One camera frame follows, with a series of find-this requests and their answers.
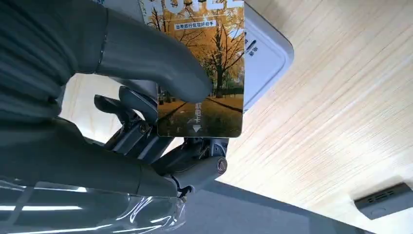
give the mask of wood grain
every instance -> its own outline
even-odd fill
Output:
[[[413,209],[372,221],[352,202],[402,181],[413,188],[413,1],[247,2],[291,41],[295,61],[245,114],[219,180],[371,232],[413,233]],[[72,79],[62,116],[108,139],[117,121],[93,94],[117,87]]]

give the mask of clear plastic film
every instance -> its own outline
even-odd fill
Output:
[[[0,180],[0,233],[164,233],[185,223],[177,197],[133,196],[76,186]]]

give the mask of autumn tree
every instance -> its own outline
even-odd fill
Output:
[[[224,82],[228,82],[228,79],[238,79],[240,69],[244,69],[244,9],[225,7],[208,10],[204,0],[185,0],[184,9],[174,14],[166,9],[164,1],[161,3],[163,14],[155,7],[143,7],[144,16],[147,17],[146,24],[189,47],[216,87],[216,97],[221,98]],[[216,0],[216,3],[226,4],[226,0]],[[193,10],[193,4],[199,5],[198,11]],[[173,0],[172,5],[176,7],[177,1]],[[215,20],[216,26],[174,29],[176,23],[199,20]]]

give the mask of metal bolt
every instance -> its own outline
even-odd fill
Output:
[[[149,129],[150,129],[149,124],[146,123],[146,122],[143,122],[143,123],[141,124],[141,127],[140,127],[140,132],[141,132],[142,134],[144,134],[144,133],[146,133],[147,131],[149,131]]]
[[[217,163],[218,173],[223,174],[224,172],[226,172],[227,167],[228,163],[226,162],[225,158],[221,158]]]

